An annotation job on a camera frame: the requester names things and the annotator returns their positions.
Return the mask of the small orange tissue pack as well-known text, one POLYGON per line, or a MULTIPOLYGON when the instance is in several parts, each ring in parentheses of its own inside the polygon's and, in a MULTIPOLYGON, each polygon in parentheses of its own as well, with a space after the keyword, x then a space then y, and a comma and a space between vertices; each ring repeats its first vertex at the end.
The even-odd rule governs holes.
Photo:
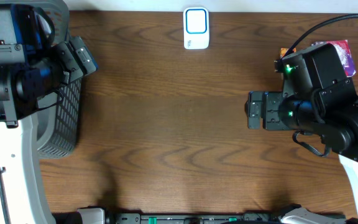
POLYGON ((296 52, 296 48, 294 49, 289 49, 289 48, 281 48, 280 49, 280 59, 286 57, 287 55, 290 55, 292 53, 295 53, 296 52))

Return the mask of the red purple snack pack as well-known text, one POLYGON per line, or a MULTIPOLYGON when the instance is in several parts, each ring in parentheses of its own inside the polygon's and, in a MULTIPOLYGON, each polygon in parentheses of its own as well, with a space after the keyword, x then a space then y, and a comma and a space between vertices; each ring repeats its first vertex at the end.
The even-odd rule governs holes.
POLYGON ((319 41, 314 42, 312 45, 319 44, 332 44, 336 48, 337 54, 340 58, 346 76, 353 77, 356 74, 356 68, 354 60, 352 58, 351 48, 349 46, 348 40, 319 41))

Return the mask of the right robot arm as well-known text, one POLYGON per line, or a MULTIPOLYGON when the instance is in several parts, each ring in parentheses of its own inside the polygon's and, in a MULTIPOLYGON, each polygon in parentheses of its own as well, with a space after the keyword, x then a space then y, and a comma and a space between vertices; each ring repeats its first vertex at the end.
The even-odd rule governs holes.
POLYGON ((250 129, 293 131, 292 139, 319 157, 338 154, 358 214, 358 94, 333 44, 319 44, 275 62, 282 91, 251 91, 250 129))

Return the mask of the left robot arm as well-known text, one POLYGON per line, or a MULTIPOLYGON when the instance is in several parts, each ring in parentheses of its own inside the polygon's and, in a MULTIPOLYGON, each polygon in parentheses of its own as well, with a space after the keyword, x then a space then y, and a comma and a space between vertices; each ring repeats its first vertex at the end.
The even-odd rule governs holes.
POLYGON ((53 213, 41 159, 76 143, 81 81, 98 69, 68 30, 63 1, 0 1, 0 223, 104 223, 86 208, 53 213))

